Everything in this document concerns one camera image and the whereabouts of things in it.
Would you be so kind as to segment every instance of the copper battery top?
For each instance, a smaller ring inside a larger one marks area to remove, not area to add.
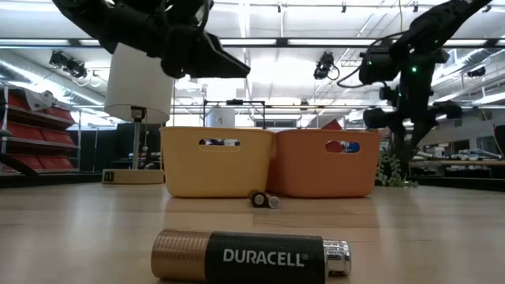
[[[211,232],[164,230],[152,247],[152,274],[161,279],[205,282],[205,250]]]

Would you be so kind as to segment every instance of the fluorescent light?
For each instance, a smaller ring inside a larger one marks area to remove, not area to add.
[[[66,39],[0,39],[1,45],[69,46]]]
[[[472,104],[475,105],[481,105],[481,104],[486,104],[486,103],[494,103],[499,100],[505,99],[505,92],[495,94],[495,95],[486,95],[482,99],[478,99],[476,101],[473,101]]]
[[[59,12],[52,2],[45,1],[4,1],[0,2],[0,9],[23,12]]]
[[[83,94],[78,93],[78,92],[72,92],[72,93],[73,93],[74,95],[78,95],[78,96],[80,96],[80,97],[81,97],[81,98],[83,98],[83,99],[86,99],[86,100],[87,100],[87,101],[89,101],[90,103],[94,103],[95,105],[98,105],[98,106],[102,106],[102,105],[103,105],[103,103],[101,103],[101,102],[99,102],[99,101],[97,101],[97,100],[94,100],[94,99],[92,99],[92,98],[88,97],[87,95],[83,95]]]
[[[442,98],[438,98],[438,99],[434,100],[433,102],[446,102],[446,101],[451,100],[457,96],[458,95],[445,95]]]
[[[449,39],[444,45],[448,46],[461,46],[461,45],[470,45],[470,46],[481,46],[486,43],[486,39]]]
[[[103,108],[103,106],[73,106],[75,108]]]
[[[79,43],[85,47],[95,47],[100,45],[100,42],[97,39],[80,39]]]
[[[287,42],[289,45],[367,47],[374,41],[374,39],[288,39]]]
[[[277,39],[221,39],[222,45],[275,45]]]

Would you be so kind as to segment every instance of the orange basket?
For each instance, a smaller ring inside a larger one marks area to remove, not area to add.
[[[357,142],[356,153],[335,152],[335,141]],[[276,134],[267,190],[293,197],[363,197],[374,188],[380,134],[287,130]]]

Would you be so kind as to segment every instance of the battery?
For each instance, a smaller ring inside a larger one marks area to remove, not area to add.
[[[265,196],[267,197],[267,207],[271,209],[279,209],[281,200],[277,196],[271,196],[267,193],[265,193]]]
[[[263,192],[253,190],[249,194],[249,198],[251,199],[251,204],[254,207],[268,207],[268,198]]]
[[[156,278],[211,284],[324,284],[349,275],[346,241],[322,237],[164,230],[155,240]]]

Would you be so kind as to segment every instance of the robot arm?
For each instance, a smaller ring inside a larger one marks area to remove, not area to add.
[[[62,14],[110,53],[118,43],[161,58],[174,78],[247,77],[250,68],[204,27],[212,0],[53,0]]]
[[[360,80],[363,84],[394,80],[401,73],[400,84],[395,90],[387,86],[380,89],[380,98],[390,101],[395,111],[386,114],[381,109],[367,110],[364,120],[370,128],[391,129],[397,155],[404,163],[412,159],[413,149],[437,125],[436,115],[461,117],[461,107],[450,101],[428,107],[435,64],[447,61],[449,56],[442,46],[490,1],[450,0],[435,6],[414,20],[396,42],[383,41],[362,55]],[[404,142],[403,121],[407,118],[414,125],[409,145]]]

